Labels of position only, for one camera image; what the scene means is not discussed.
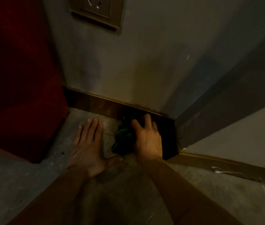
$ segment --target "finger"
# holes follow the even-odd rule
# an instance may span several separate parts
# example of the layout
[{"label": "finger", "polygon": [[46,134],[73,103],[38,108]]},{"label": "finger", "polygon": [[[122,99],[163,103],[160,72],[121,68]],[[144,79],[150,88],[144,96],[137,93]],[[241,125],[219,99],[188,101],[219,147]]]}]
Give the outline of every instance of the finger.
[{"label": "finger", "polygon": [[155,121],[153,121],[153,122],[151,123],[151,125],[152,125],[152,128],[153,128],[154,131],[158,131],[158,130],[157,130],[157,124],[155,123]]},{"label": "finger", "polygon": [[80,138],[80,142],[86,141],[91,123],[92,123],[91,119],[88,119],[84,127],[84,130],[82,131],[82,137]]},{"label": "finger", "polygon": [[96,130],[96,133],[95,133],[94,141],[101,141],[101,139],[102,139],[102,134],[103,134],[103,124],[102,124],[102,122],[100,121],[100,122],[98,123],[98,127],[97,127],[97,130]]},{"label": "finger", "polygon": [[75,140],[74,140],[74,145],[77,145],[79,143],[81,135],[82,135],[82,125],[79,125],[78,126],[78,131],[76,133],[76,137],[75,137]]},{"label": "finger", "polygon": [[108,158],[108,159],[106,159],[106,167],[113,166],[113,165],[115,165],[117,163],[122,162],[123,160],[124,159],[121,156],[114,156],[112,158]]},{"label": "finger", "polygon": [[98,120],[97,120],[97,118],[95,118],[94,121],[92,122],[90,129],[89,129],[88,136],[86,139],[87,142],[89,142],[89,143],[93,142],[94,133],[95,133],[95,130],[97,128],[97,125],[98,125]]},{"label": "finger", "polygon": [[145,128],[152,128],[150,114],[144,115]]},{"label": "finger", "polygon": [[140,123],[137,120],[135,120],[135,119],[132,120],[130,125],[135,131],[138,131],[138,130],[142,129],[142,126],[140,125]]}]

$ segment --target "red panel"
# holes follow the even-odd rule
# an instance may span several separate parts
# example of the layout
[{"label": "red panel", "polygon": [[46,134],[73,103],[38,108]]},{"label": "red panel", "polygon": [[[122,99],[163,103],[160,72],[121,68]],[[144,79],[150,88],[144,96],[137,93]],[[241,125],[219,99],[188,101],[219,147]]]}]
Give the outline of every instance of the red panel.
[{"label": "red panel", "polygon": [[0,148],[39,162],[68,111],[33,0],[0,0]]}]

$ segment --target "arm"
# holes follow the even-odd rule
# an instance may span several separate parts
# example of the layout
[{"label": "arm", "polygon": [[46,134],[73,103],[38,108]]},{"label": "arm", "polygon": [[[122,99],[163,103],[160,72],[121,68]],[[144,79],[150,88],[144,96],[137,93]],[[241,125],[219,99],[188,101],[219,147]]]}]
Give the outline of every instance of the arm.
[{"label": "arm", "polygon": [[137,159],[159,190],[174,224],[241,224],[167,165],[162,159],[161,136],[149,114],[144,128],[136,120],[131,126],[137,137]]},{"label": "arm", "polygon": [[68,168],[9,225],[62,223],[83,182],[123,160],[102,156],[102,133],[103,124],[97,119],[93,122],[88,119],[85,128],[79,125]]}]

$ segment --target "tile floor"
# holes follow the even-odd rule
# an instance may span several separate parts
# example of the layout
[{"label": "tile floor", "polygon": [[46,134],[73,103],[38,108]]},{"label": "tile floor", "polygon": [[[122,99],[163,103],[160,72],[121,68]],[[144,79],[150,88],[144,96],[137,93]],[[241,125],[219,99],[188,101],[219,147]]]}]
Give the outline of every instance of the tile floor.
[{"label": "tile floor", "polygon": [[[78,124],[87,118],[103,121],[104,155],[113,156],[111,146],[120,122],[71,109],[47,158],[40,164],[0,157],[0,225],[16,216],[63,171]],[[193,167],[169,165],[243,224],[265,224],[265,185]],[[125,156],[123,163],[86,182],[72,209],[75,224],[173,224],[161,196],[134,155]]]}]

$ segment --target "forearm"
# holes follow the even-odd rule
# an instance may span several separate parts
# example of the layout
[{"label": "forearm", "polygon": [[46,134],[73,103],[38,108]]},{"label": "forearm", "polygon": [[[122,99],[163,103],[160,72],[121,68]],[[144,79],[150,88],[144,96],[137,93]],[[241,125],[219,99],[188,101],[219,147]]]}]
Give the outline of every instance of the forearm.
[{"label": "forearm", "polygon": [[164,160],[146,161],[142,166],[159,190],[175,224],[240,224],[172,170]]},{"label": "forearm", "polygon": [[76,167],[67,168],[33,202],[31,202],[9,225],[59,224],[74,201],[87,173]]}]

